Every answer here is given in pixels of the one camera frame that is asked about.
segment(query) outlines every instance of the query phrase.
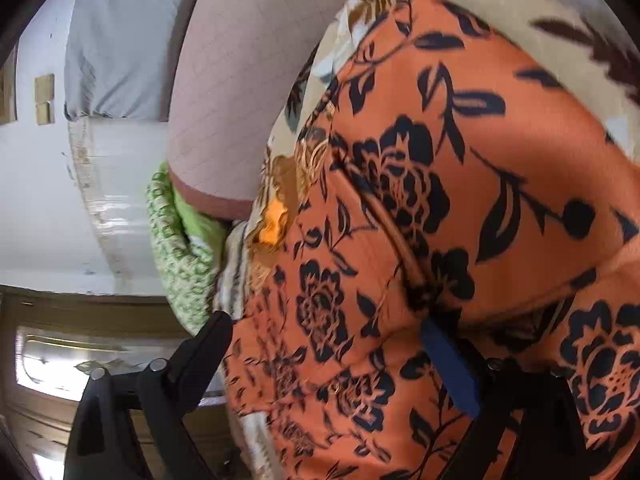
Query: brown leaf print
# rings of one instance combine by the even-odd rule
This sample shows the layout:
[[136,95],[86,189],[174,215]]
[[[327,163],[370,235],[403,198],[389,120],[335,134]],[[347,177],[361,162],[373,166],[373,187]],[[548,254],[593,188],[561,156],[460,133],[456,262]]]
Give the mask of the brown leaf print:
[[540,18],[531,22],[531,26],[556,38],[590,46],[591,60],[607,63],[609,65],[607,77],[617,83],[633,87],[626,92],[626,96],[640,105],[640,58],[630,50],[624,52],[609,38],[598,33],[586,20],[583,19],[583,22],[588,31],[557,18]]
[[314,59],[316,58],[316,52],[318,52],[318,47],[320,43],[318,43],[315,49],[312,50],[309,58],[306,60],[305,65],[302,67],[302,70],[298,73],[298,77],[296,78],[295,83],[291,88],[291,92],[289,92],[289,97],[287,98],[287,115],[295,116],[300,113],[300,108],[302,107],[302,87],[309,80],[309,76],[311,75],[311,67],[314,63]]
[[353,26],[362,17],[365,9],[369,10],[369,4],[362,3],[357,5],[350,13],[348,19],[349,30],[353,30]]
[[376,16],[379,16],[380,14],[382,14],[382,0],[375,0],[376,1]]
[[270,198],[271,179],[271,148],[267,145],[264,149],[264,160],[260,169],[260,187],[258,188],[258,203],[266,206]]

